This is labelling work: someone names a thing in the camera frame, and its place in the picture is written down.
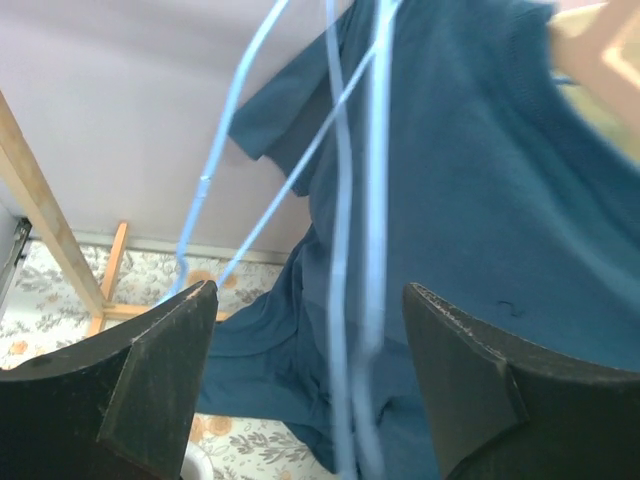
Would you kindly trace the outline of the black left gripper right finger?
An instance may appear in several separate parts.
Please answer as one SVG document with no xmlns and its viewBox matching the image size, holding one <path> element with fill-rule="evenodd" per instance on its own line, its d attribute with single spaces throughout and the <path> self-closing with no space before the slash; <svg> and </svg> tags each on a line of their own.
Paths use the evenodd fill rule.
<svg viewBox="0 0 640 480">
<path fill-rule="evenodd" d="M 635 479 L 639 376 L 546 349 L 428 289 L 406 335 L 445 479 Z"/>
</svg>

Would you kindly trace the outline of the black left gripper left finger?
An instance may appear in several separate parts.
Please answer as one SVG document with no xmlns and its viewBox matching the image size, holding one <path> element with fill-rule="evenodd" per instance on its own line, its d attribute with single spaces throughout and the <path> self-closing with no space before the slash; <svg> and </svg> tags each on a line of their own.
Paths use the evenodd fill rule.
<svg viewBox="0 0 640 480">
<path fill-rule="evenodd" d="M 2 371 L 2 478 L 179 478 L 217 309 L 199 282 Z"/>
</svg>

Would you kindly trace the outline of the light blue wire hanger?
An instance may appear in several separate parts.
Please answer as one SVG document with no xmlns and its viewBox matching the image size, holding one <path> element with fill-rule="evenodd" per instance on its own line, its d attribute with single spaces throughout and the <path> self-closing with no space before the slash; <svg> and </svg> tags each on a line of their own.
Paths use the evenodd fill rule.
<svg viewBox="0 0 640 480">
<path fill-rule="evenodd" d="M 211 181 L 215 175 L 219 160 L 223 153 L 226 139 L 230 130 L 232 116 L 235 111 L 236 105 L 238 103 L 240 94 L 242 93 L 243 87 L 246 82 L 246 78 L 249 74 L 249 71 L 252 67 L 252 64 L 257 56 L 260 48 L 265 42 L 267 36 L 270 31 L 275 26 L 279 17 L 282 15 L 283 11 L 287 7 L 289 2 L 287 0 L 279 0 L 274 3 L 273 7 L 269 10 L 268 14 L 256 30 L 253 35 L 249 45 L 247 46 L 245 52 L 243 53 L 241 60 L 236 67 L 234 72 L 233 79 L 231 81 L 231 85 L 226 97 L 225 105 L 223 111 L 220 116 L 218 128 L 216 134 L 214 136 L 208 158 L 205 162 L 204 168 L 199 178 L 199 182 L 197 184 L 196 192 L 193 197 L 191 206 L 189 208 L 188 214 L 186 216 L 186 220 L 184 223 L 184 227 L 181 231 L 179 240 L 176 245 L 176 262 L 179 267 L 178 276 L 171 288 L 168 289 L 166 294 L 160 298 L 159 303 L 163 303 L 170 298 L 177 295 L 183 283 L 186 280 L 186 276 L 188 273 L 188 264 L 186 261 L 186 250 L 190 243 L 191 235 L 197 225 L 199 215 L 201 213 L 201 209 L 204 205 L 204 201 L 207 199 L 209 193 L 209 187 Z M 359 62 L 358 66 L 355 69 L 355 72 L 349 79 L 349 82 L 343 86 L 339 90 L 339 96 L 334 101 L 334 106 L 332 110 L 329 112 L 321 126 L 319 127 L 318 132 L 315 134 L 313 139 L 311 140 L 309 146 L 306 148 L 304 153 L 302 154 L 300 160 L 296 164 L 295 168 L 288 176 L 285 184 L 276 194 L 275 198 L 271 201 L 269 206 L 267 207 L 264 214 L 257 221 L 256 225 L 253 227 L 249 235 L 246 237 L 244 242 L 236 251 L 235 255 L 228 262 L 226 269 L 222 274 L 222 281 L 226 281 L 231 273 L 233 272 L 236 265 L 243 259 L 246 255 L 254 241 L 258 238 L 261 232 L 266 227 L 269 220 L 272 218 L 277 208 L 284 200 L 284 196 L 287 191 L 293 186 L 295 181 L 299 178 L 304 168 L 307 166 L 309 161 L 311 160 L 311 156 L 315 153 L 317 148 L 320 145 L 321 140 L 326 135 L 329 127 L 334 123 L 338 116 L 338 111 L 345 104 L 353 90 L 355 89 L 357 83 L 362 78 L 366 67 L 369 66 L 372 59 L 375 56 L 375 48 L 376 44 L 372 44 L 369 49 L 364 54 L 362 60 Z"/>
<path fill-rule="evenodd" d="M 333 108 L 328 121 L 337 144 L 337 198 L 328 287 L 327 330 L 332 388 L 336 465 L 344 479 L 382 479 L 385 468 L 371 400 L 372 368 L 384 340 L 387 234 L 389 115 L 393 41 L 398 1 L 377 1 L 370 45 L 350 80 L 342 77 L 337 36 L 327 30 L 327 54 Z M 346 333 L 348 265 L 351 247 L 354 157 L 347 102 L 360 79 L 367 80 L 362 156 L 360 256 L 356 276 L 360 305 L 358 335 Z"/>
</svg>

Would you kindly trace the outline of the navy blue t shirt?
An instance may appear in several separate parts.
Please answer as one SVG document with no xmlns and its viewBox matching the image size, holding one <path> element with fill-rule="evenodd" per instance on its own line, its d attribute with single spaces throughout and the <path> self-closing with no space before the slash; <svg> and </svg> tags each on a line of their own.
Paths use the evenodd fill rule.
<svg viewBox="0 0 640 480">
<path fill-rule="evenodd" d="M 384 337 L 370 395 L 385 475 L 440 476 L 402 312 L 417 283 L 548 349 L 639 366 L 639 171 L 550 78 L 541 1 L 406 1 L 390 106 Z M 336 470 L 327 292 L 336 139 L 296 183 L 311 224 L 272 289 L 218 325 L 197 403 L 276 420 Z"/>
</svg>

